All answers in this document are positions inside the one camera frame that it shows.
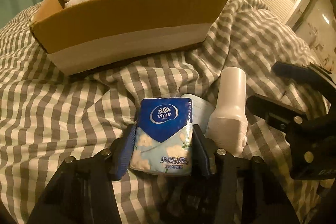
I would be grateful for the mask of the blue Vinda tissue pack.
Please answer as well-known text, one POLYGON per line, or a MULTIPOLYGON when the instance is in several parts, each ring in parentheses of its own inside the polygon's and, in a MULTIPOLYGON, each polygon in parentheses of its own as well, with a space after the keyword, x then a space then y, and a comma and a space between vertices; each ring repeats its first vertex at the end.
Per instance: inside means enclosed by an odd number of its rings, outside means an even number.
POLYGON ((130 168, 188 176, 192 169, 193 102, 190 98, 141 101, 130 168))

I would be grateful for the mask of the white plastic bottle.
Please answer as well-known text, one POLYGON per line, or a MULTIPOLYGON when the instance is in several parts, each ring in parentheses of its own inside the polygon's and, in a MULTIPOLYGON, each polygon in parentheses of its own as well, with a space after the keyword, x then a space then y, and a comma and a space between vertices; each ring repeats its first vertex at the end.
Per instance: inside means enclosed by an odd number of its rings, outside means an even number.
POLYGON ((217 105, 210 115, 205 136, 218 148, 240 156, 247 143, 248 121, 245 114, 246 74, 237 67, 222 70, 217 105))

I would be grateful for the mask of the grey checkered duvet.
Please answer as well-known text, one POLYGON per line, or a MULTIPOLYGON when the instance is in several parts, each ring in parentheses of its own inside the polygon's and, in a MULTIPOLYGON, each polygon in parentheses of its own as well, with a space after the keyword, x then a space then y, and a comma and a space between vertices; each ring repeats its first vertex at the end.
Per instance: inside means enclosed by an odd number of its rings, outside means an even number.
POLYGON ((275 76, 276 61, 308 65, 306 42, 261 0, 228 0, 196 50, 164 53, 83 78, 62 74, 33 38, 38 6, 1 29, 1 201, 26 223, 38 197, 69 155, 91 157, 135 119, 144 98, 195 94, 215 103, 224 67, 247 75, 247 93, 262 94, 320 117, 328 105, 308 85, 275 76))

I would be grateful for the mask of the brown cardboard box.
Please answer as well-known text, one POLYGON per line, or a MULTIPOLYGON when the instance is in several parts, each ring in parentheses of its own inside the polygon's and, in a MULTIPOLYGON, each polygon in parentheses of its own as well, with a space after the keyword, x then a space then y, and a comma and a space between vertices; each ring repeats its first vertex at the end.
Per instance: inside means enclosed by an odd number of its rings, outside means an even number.
POLYGON ((30 30, 65 75, 205 40, 228 0, 44 0, 30 30))

